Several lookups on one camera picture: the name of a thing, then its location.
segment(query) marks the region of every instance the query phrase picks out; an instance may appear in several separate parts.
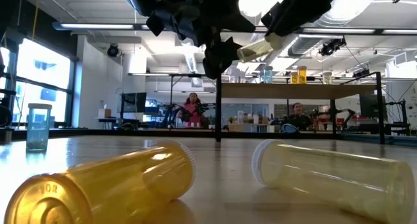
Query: wooden table surface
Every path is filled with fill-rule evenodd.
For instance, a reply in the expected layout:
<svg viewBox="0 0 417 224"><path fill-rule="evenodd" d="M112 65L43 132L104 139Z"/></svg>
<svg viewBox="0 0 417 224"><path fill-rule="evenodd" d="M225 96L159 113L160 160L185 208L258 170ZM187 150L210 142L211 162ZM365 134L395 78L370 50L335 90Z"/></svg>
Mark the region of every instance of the wooden table surface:
<svg viewBox="0 0 417 224"><path fill-rule="evenodd" d="M26 154L25 142L0 146L0 220L14 190L29 176L118 156L151 146L157 138L85 136L51 139L48 151ZM258 139L178 138L193 152L198 172L193 187L148 223L376 223L303 195L266 189L252 176L251 158ZM417 174L413 148L325 140L285 140L301 147L337 150L407 161ZM414 215L411 223L417 223Z"/></svg>
<svg viewBox="0 0 417 224"><path fill-rule="evenodd" d="M222 83L222 98L330 100L374 90L376 85Z"/></svg>

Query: security camera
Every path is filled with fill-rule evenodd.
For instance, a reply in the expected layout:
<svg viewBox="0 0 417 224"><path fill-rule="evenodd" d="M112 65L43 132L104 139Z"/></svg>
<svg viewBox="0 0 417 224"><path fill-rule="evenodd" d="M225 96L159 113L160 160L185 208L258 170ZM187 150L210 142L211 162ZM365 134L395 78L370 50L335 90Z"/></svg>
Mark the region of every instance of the security camera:
<svg viewBox="0 0 417 224"><path fill-rule="evenodd" d="M120 50L118 49L117 46L118 46L117 44L111 44L110 45L109 49L107 50L107 54L110 57L117 57L119 55Z"/></svg>

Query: yellow container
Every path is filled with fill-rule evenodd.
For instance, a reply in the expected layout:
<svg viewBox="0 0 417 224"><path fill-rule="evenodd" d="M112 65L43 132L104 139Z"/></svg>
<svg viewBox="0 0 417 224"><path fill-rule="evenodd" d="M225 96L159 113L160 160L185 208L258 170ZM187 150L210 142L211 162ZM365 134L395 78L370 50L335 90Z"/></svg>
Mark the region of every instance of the yellow container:
<svg viewBox="0 0 417 224"><path fill-rule="evenodd" d="M191 152L175 141L63 173L27 179L12 196L6 224L140 223L179 198L195 176Z"/></svg>
<svg viewBox="0 0 417 224"><path fill-rule="evenodd" d="M307 84L307 67L299 66L297 69L298 69L298 84Z"/></svg>
<svg viewBox="0 0 417 224"><path fill-rule="evenodd" d="M291 84L298 84L298 74L296 72L291 72Z"/></svg>
<svg viewBox="0 0 417 224"><path fill-rule="evenodd" d="M281 48L281 37L275 33L271 33L256 42L239 48L237 50L237 56L240 61L246 63Z"/></svg>
<svg viewBox="0 0 417 224"><path fill-rule="evenodd" d="M256 179L302 192L383 223L409 224L414 177L405 162L285 145L266 140L252 158Z"/></svg>

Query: computer monitor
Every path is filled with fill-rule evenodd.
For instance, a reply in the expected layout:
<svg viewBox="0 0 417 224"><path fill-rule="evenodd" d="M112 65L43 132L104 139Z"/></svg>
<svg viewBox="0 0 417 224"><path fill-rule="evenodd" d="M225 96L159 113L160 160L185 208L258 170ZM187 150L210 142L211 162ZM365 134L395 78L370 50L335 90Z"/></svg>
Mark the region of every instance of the computer monitor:
<svg viewBox="0 0 417 224"><path fill-rule="evenodd" d="M144 93L124 93L121 94L121 100L119 101L118 110L120 112L121 106L123 106L124 113L144 113L146 103L146 92Z"/></svg>
<svg viewBox="0 0 417 224"><path fill-rule="evenodd" d="M378 118L378 97L376 94L361 94L359 96L360 101L360 114L363 117ZM388 120L386 114L385 98L382 98L382 111L384 120Z"/></svg>

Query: pill bottle cap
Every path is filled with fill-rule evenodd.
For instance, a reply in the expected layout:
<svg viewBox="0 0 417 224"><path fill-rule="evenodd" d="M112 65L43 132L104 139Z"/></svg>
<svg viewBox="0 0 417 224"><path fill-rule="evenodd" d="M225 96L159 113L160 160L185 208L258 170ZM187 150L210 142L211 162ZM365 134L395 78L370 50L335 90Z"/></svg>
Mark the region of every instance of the pill bottle cap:
<svg viewBox="0 0 417 224"><path fill-rule="evenodd" d="M158 145L171 145L171 146L176 146L179 147L187 156L187 158L190 161L190 165L192 167L192 179L190 182L190 185L188 186L188 189L190 189L190 187L193 185L194 180L195 180L195 176L197 175L197 163L195 162L195 158L193 156L193 154L191 153L190 149L186 146L184 146L182 143L176 141L176 140L171 140L171 139L161 139L158 140L153 146L158 146Z"/></svg>
<svg viewBox="0 0 417 224"><path fill-rule="evenodd" d="M252 173L255 179L261 183L264 186L268 186L268 184L265 182L264 178L262 177L261 169L262 169L262 160L264 156L265 150L272 144L284 144L283 141L279 141L276 139L267 139L259 143L257 148L255 149L255 152L252 156Z"/></svg>
<svg viewBox="0 0 417 224"><path fill-rule="evenodd" d="M12 196L5 224L93 223L83 192L60 174L37 175L26 180Z"/></svg>

